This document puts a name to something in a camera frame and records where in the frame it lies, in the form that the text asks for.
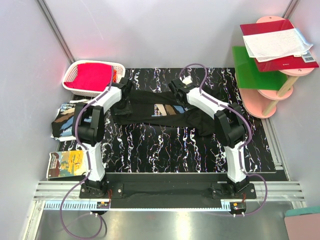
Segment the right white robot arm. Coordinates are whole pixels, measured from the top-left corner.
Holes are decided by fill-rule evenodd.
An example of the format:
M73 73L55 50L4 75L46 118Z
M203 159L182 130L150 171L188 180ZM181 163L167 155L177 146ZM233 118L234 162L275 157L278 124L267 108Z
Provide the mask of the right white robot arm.
M249 184L244 158L248 123L241 107L218 100L192 82L185 84L177 78L168 86L180 103L197 107L213 119L215 137L225 150L228 184L235 192L244 189Z

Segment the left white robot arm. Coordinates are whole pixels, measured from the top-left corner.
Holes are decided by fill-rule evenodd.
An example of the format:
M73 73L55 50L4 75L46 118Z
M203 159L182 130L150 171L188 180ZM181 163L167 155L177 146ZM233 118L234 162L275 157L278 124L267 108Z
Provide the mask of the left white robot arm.
M86 180L101 182L105 176L101 142L105 136L105 113L114 105L126 107L133 82L123 77L113 82L88 103L77 103L75 107L72 135L84 153L87 169Z

